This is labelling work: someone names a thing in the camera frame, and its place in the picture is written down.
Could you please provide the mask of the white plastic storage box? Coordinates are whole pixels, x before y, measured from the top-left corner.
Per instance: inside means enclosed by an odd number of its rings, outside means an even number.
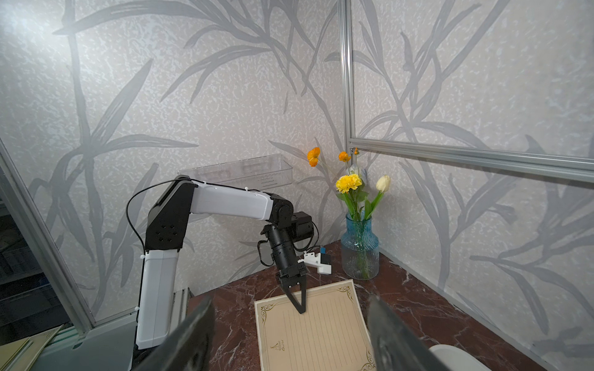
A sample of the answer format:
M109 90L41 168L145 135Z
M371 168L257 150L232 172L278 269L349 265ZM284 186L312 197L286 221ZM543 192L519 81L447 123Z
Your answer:
M450 345L435 345L429 349L449 370L453 371L490 371L468 352Z

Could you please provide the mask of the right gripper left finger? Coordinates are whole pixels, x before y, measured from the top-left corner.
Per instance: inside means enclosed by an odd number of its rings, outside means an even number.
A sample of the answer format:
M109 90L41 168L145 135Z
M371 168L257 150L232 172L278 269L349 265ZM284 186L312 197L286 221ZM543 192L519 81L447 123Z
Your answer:
M208 370L213 347L215 307L204 298L166 340L132 360L132 370Z

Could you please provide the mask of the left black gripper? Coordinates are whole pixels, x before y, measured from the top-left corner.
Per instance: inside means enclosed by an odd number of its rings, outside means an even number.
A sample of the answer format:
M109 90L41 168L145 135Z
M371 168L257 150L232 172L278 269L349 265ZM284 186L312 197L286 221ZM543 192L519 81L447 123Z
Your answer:
M264 227L262 234L267 237L272 249L272 260L278 269L278 282L283 293L293 304L295 310L299 314L304 314L306 312L307 268L303 262L299 262L288 230L268 224ZM293 287L299 289L300 299L292 292Z

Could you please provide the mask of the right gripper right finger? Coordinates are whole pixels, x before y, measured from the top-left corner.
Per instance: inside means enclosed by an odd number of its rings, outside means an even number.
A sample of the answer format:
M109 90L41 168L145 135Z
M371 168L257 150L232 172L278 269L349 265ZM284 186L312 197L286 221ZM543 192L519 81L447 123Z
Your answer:
M449 370L377 296L368 300L367 324L377 370Z

